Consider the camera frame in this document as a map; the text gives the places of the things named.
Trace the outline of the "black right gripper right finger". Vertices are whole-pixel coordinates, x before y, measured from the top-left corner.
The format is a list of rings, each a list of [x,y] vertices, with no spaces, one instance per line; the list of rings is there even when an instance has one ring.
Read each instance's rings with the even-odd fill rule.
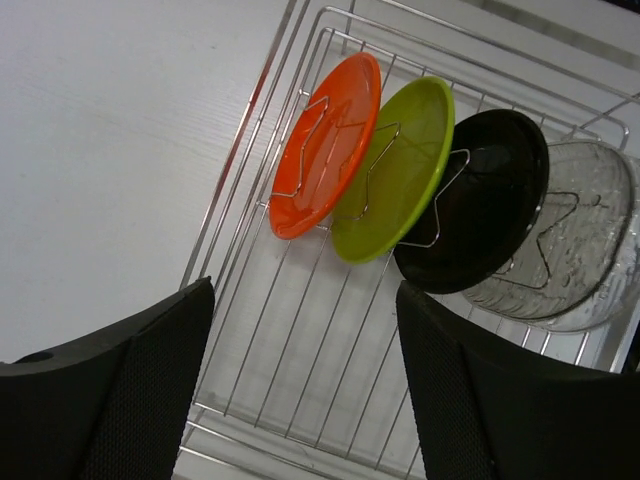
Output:
[[[637,373],[534,353],[408,281],[396,313],[428,478],[638,477]]]

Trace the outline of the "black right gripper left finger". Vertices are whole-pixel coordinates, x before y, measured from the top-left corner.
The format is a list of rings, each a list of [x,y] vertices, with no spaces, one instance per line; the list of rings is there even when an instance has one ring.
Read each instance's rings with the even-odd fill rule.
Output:
[[[1,366],[4,479],[169,479],[215,305],[209,278]]]

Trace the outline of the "clear textured glass plate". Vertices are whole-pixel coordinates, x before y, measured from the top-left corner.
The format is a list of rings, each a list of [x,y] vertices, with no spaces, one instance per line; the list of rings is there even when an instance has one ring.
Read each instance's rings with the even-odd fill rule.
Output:
[[[604,142],[556,142],[548,151],[549,185],[531,232],[463,295],[499,317],[581,332],[632,313],[639,299],[638,170]]]

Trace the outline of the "black plastic plate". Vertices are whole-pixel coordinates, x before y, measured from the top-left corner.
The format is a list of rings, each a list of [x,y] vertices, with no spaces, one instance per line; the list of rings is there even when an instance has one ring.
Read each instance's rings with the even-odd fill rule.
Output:
[[[549,171],[547,142],[527,115],[492,109],[458,123],[434,199],[394,249],[404,279],[434,294],[488,279],[532,229]]]

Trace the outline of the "lime green plastic plate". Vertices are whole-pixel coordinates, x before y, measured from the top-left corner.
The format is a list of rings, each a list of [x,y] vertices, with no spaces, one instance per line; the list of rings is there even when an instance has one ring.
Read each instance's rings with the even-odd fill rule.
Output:
[[[332,212],[331,240],[343,261],[374,260],[414,226],[443,177],[454,124],[451,89],[435,76],[406,84],[383,105],[361,166]]]

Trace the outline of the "orange plastic plate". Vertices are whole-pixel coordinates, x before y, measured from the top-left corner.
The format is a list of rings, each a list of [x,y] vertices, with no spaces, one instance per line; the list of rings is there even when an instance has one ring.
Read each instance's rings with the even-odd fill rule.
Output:
[[[276,237],[295,239],[332,212],[360,169],[380,101],[380,67],[369,53],[349,56],[316,88],[272,184],[269,222]]]

